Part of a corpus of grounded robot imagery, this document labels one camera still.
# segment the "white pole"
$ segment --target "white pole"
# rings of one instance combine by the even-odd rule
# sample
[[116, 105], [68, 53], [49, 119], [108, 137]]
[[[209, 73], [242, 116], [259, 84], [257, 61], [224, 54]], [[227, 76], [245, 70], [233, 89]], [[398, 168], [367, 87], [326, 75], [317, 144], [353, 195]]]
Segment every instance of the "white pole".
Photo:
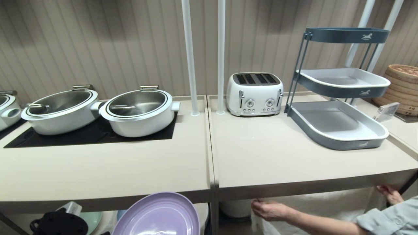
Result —
[[[398, 17], [400, 8], [402, 7], [403, 0], [395, 0], [392, 6], [392, 10], [390, 11], [389, 17], [387, 18], [386, 24], [384, 29], [386, 30], [392, 30], [393, 24], [396, 21], [396, 18]], [[377, 60], [379, 59], [380, 54], [382, 53], [383, 47], [385, 46], [384, 43], [381, 43], [377, 46], [375, 55], [372, 58], [372, 61], [370, 62], [368, 72], [372, 72], [373, 69], [376, 66]]]
[[[375, 4], [375, 0], [367, 0], [366, 5], [364, 6], [362, 17], [360, 18], [360, 22], [358, 27], [364, 28], [369, 22], [370, 14], [372, 13], [373, 6]], [[354, 56], [356, 55], [356, 51], [359, 47], [359, 44], [351, 44], [350, 50], [348, 51], [347, 58], [345, 59], [344, 67], [351, 67], [351, 63], [353, 62]]]
[[224, 114], [224, 76], [225, 76], [225, 14], [226, 1], [218, 0], [218, 109]]
[[183, 9], [183, 24], [184, 24], [184, 37], [186, 40], [187, 68], [189, 71], [191, 108], [192, 108], [191, 115], [198, 116], [199, 110], [197, 107], [197, 91], [196, 91], [196, 78], [195, 78], [195, 71], [194, 71], [193, 39], [191, 35], [191, 18], [190, 18], [189, 0], [181, 0], [181, 8]]

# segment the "gray sleeve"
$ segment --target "gray sleeve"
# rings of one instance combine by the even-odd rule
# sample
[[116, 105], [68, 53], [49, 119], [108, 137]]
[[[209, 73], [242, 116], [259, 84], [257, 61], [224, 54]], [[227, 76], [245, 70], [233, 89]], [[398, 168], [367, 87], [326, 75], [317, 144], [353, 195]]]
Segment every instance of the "gray sleeve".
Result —
[[383, 211], [372, 209], [357, 217], [357, 224], [370, 234], [414, 234], [418, 229], [418, 197], [391, 206]]

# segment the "pot side handle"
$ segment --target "pot side handle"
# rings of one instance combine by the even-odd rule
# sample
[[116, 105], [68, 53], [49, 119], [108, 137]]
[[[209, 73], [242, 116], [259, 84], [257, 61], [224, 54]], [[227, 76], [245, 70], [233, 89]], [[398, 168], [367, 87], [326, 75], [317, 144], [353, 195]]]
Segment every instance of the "pot side handle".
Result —
[[105, 104], [104, 101], [98, 101], [90, 106], [91, 111], [98, 112], [99, 109]]
[[179, 111], [180, 110], [180, 102], [176, 101], [171, 103], [171, 111]]
[[21, 109], [18, 109], [18, 108], [9, 109], [9, 110], [4, 111], [4, 112], [1, 114], [1, 117], [2, 117], [2, 118], [14, 118], [14, 117], [16, 117], [17, 115], [19, 115], [19, 114], [20, 114], [20, 112], [21, 112]]

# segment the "white pot lid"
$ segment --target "white pot lid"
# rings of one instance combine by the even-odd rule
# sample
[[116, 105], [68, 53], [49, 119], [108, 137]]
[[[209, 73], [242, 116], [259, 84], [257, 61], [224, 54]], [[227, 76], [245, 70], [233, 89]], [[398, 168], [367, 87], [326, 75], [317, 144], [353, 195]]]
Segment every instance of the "white pot lid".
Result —
[[9, 107], [15, 100], [16, 97], [12, 95], [0, 95], [0, 111]]
[[136, 90], [110, 99], [100, 108], [100, 114], [116, 122], [143, 120], [162, 113], [172, 102], [172, 96], [165, 91]]
[[98, 93], [93, 90], [70, 90], [41, 98], [32, 104], [48, 106], [25, 108], [22, 118], [25, 120], [41, 120], [52, 117], [62, 116], [91, 104], [98, 97]]

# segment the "countertop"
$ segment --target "countertop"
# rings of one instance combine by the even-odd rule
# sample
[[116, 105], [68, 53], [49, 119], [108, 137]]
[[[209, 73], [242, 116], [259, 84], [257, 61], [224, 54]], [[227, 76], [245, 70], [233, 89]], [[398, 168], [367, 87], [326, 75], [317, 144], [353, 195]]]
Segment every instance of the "countertop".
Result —
[[[356, 108], [373, 117], [377, 114], [378, 107], [362, 100], [356, 100]], [[418, 123], [405, 123], [397, 117], [382, 122], [390, 135], [404, 145], [405, 151], [412, 150], [413, 157], [418, 161]]]
[[[313, 142], [284, 111], [269, 117], [218, 115], [208, 96], [219, 199], [275, 197], [404, 184], [418, 162], [389, 140], [378, 148], [336, 151]], [[319, 95], [294, 102], [325, 101]]]
[[69, 200], [83, 211], [127, 209], [161, 191], [208, 202], [214, 182], [206, 97], [199, 96], [198, 116], [184, 99], [170, 140], [3, 148], [30, 127], [23, 124], [0, 140], [0, 212], [42, 213]]

